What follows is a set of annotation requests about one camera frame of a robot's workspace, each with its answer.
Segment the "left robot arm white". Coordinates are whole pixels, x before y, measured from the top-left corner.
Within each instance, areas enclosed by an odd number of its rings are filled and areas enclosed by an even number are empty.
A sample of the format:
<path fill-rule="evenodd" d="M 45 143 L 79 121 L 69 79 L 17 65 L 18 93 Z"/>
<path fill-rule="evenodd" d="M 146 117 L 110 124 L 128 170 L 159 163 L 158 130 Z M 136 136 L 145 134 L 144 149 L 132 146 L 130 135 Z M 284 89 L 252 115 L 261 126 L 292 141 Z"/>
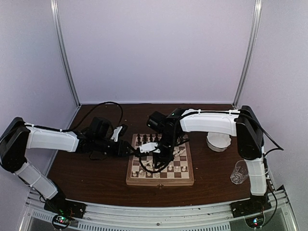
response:
<path fill-rule="evenodd" d="M 0 138 L 0 165 L 50 200 L 51 207 L 59 214 L 64 214 L 69 210 L 65 194 L 30 163 L 25 157 L 26 150 L 50 149 L 80 154 L 100 152 L 107 156 L 127 157 L 134 152 L 133 147 L 121 139 L 127 128 L 121 123 L 113 127 L 103 117 L 94 117 L 90 125 L 82 130 L 38 126 L 16 117 Z"/>

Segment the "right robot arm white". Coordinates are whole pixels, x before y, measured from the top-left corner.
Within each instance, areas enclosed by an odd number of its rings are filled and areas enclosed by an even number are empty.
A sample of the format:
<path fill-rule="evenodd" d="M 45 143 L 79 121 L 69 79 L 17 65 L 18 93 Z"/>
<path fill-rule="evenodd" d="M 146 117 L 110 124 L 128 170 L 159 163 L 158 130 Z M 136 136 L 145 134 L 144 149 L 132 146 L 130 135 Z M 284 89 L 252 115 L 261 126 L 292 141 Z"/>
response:
<path fill-rule="evenodd" d="M 255 213 L 268 201 L 264 152 L 264 136 L 267 132 L 250 106 L 228 111 L 177 108 L 169 115 L 155 111 L 149 116 L 147 126 L 162 136 L 159 141 L 140 147 L 142 153 L 154 154 L 156 167 L 169 164 L 176 141 L 185 133 L 206 132 L 236 137 L 238 154 L 247 165 L 250 180 L 250 199 L 246 207 Z"/>

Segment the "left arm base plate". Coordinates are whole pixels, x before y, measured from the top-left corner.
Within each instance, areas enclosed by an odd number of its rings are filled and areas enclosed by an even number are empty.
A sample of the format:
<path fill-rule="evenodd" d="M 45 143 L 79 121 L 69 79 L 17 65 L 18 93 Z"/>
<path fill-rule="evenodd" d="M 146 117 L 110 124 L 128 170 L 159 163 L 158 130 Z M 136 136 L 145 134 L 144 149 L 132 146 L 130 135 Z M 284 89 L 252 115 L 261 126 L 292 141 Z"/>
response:
<path fill-rule="evenodd" d="M 44 209 L 67 218 L 83 218 L 86 211 L 86 204 L 66 200 L 63 196 L 55 196 L 47 199 Z"/>

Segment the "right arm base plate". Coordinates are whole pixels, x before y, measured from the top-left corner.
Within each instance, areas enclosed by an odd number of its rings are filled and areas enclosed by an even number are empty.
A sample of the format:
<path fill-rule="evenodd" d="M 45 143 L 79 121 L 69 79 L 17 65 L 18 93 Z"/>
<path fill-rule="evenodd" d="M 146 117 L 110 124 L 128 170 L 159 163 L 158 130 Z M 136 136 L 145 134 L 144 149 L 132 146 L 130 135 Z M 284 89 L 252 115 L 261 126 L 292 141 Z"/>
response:
<path fill-rule="evenodd" d="M 233 202 L 230 204 L 230 207 L 234 218 L 259 214 L 272 208 L 270 202 L 266 202 L 264 205 L 261 205 L 260 203 L 252 202 L 251 200 Z"/>

